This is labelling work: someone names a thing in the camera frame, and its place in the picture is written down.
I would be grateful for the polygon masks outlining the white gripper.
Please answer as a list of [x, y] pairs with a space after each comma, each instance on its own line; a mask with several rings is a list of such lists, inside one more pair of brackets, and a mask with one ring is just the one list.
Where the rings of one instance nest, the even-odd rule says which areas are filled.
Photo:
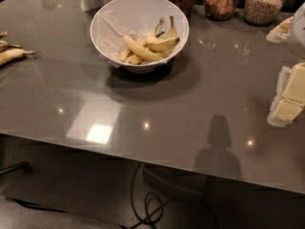
[[278, 75], [275, 97], [267, 116], [267, 122], [283, 128], [290, 124], [305, 107], [305, 64], [291, 69], [284, 66]]

